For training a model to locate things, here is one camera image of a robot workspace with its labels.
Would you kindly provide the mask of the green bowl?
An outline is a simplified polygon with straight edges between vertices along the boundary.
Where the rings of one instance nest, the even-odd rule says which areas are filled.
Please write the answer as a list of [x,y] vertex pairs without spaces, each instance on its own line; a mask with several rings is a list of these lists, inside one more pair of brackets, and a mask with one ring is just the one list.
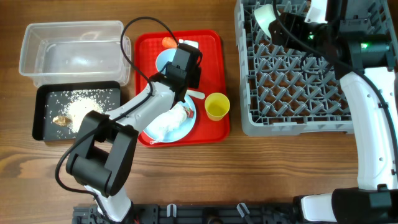
[[271,38],[269,26],[272,22],[276,20],[273,6],[271,4],[266,4],[264,6],[257,8],[254,11],[254,17],[259,27],[264,31],[265,35]]

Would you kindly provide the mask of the light blue bowl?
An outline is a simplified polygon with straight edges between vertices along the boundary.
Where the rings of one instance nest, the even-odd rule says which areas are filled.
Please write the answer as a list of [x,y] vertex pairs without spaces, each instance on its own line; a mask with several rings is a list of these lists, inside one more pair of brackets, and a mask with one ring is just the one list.
[[166,49],[157,56],[155,66],[160,73],[165,74],[165,65],[173,61],[176,51],[177,49]]

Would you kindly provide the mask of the white tissue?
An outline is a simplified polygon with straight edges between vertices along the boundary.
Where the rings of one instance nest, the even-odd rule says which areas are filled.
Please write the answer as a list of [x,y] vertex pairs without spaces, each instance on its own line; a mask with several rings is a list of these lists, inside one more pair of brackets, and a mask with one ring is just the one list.
[[156,117],[156,119],[148,125],[148,128],[157,135],[150,144],[163,141],[169,132],[180,127],[180,125],[187,119],[187,116],[185,107],[180,104],[176,104],[168,112],[162,113]]

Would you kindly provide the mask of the white rice leftovers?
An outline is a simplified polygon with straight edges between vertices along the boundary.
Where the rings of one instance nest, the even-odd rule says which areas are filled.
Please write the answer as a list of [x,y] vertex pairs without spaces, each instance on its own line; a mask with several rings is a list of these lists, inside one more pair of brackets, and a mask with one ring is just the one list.
[[[104,114],[120,105],[119,91],[115,89],[51,91],[46,96],[44,121],[55,139],[74,138],[87,113]],[[56,116],[68,116],[72,122],[59,126],[52,122]]]

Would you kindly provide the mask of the walnut shell scraps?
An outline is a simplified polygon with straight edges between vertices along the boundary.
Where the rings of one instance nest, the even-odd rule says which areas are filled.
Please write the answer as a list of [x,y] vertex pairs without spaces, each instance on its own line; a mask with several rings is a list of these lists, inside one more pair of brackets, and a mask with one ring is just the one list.
[[68,116],[56,116],[52,122],[59,126],[68,126],[72,120]]

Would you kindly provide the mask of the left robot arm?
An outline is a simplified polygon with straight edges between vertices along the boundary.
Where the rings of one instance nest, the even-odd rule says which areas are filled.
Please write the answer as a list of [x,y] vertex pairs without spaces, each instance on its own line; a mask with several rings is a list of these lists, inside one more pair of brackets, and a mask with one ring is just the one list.
[[131,171],[137,138],[161,114],[183,101],[188,88],[198,88],[203,54],[178,44],[173,60],[147,79],[133,99],[106,114],[90,111],[74,144],[60,159],[66,172],[84,186],[97,203],[97,215],[109,223],[134,219],[124,184]]

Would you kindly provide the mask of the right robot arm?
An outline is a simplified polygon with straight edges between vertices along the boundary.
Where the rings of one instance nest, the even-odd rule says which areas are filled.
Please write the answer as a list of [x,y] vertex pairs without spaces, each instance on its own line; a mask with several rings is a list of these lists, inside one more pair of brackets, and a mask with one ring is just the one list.
[[299,196],[300,222],[397,222],[395,39],[373,29],[374,1],[328,1],[324,22],[268,5],[273,44],[323,57],[348,102],[358,153],[358,184]]

